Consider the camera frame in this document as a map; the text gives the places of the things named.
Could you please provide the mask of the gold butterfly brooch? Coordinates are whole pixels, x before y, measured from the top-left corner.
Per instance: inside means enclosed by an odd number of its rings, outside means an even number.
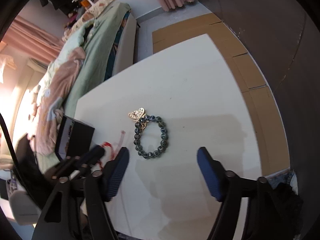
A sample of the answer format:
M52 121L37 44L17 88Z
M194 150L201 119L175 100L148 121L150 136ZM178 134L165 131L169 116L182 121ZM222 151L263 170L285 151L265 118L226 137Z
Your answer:
M134 110L128 113L128 117L135 123L141 123L142 125L146 124L146 121L142 121L146 116L146 111L143 107L140 107L138 110Z

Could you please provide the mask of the black jewelry box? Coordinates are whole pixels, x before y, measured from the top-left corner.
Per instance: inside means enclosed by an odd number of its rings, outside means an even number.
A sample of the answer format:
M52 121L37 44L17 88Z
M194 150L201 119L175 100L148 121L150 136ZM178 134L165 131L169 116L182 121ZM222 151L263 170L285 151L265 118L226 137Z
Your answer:
M55 154L59 161L66 157L82 156L89 151L95 128L63 116L57 134Z

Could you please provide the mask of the pink fleece blanket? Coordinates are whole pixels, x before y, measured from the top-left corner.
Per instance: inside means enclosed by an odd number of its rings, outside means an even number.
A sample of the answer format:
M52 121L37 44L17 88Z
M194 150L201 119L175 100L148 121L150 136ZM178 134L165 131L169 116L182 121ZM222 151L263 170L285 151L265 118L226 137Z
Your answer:
M75 48L53 76L41 100L37 130L35 133L35 152L49 155L54 152L57 130L63 117L62 103L70 93L86 57L85 51Z

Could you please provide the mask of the flat brown cardboard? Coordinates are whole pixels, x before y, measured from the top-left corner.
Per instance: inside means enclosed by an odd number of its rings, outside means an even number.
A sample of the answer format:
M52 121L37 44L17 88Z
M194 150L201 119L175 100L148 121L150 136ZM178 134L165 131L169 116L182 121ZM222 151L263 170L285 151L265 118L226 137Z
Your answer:
M238 174L257 178L290 166L274 96L247 50L214 14L152 34L154 64L146 108L169 130L183 163L206 147Z

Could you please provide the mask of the pale green quilt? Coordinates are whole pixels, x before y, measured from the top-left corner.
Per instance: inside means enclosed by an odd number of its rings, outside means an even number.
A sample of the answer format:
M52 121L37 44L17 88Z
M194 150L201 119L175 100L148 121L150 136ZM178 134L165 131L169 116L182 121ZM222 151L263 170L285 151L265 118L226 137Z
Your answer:
M68 60L69 54L75 49L84 44L86 29L94 25L94 19L91 19L84 23L77 31L72 33L72 35L67 39L63 45L58 57L52 61L49 66L47 73L53 76L55 72L59 69L61 64Z

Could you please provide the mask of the pink window curtain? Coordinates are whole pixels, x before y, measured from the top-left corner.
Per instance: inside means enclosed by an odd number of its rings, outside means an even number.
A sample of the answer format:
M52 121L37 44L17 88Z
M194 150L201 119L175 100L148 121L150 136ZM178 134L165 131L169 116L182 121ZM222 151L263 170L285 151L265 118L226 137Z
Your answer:
M54 61L64 43L21 16L16 16L3 37L3 41L44 64Z

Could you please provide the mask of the green bed sheet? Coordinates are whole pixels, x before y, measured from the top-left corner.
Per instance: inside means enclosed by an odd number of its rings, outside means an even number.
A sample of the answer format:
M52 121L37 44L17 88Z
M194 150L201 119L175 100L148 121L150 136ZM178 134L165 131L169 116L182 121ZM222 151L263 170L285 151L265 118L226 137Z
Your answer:
M130 10L131 8L128 4L116 3L105 9L98 18L94 19L94 25L86 29L84 44L80 46L85 51L86 57L70 93L62 103L64 115L71 118L74 117L78 100L112 76L113 70L107 65L108 59L117 38L117 33L123 26L123 20L129 16ZM49 155L41 155L35 152L35 133L39 119L40 104L52 79L53 76L46 72L39 82L40 89L36 101L37 112L34 119L36 126L34 131L28 134L31 139L30 145L41 173L45 173L59 162L55 152Z

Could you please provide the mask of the floral cushion bench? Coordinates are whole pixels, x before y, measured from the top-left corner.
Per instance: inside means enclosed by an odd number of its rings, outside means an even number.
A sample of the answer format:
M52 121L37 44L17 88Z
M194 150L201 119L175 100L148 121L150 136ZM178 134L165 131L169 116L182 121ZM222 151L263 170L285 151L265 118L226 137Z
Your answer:
M111 4L114 0L98 0L95 2L84 14L73 24L71 29L65 31L64 36L62 37L63 42L66 42L69 37L76 32L85 22L97 18L101 13Z

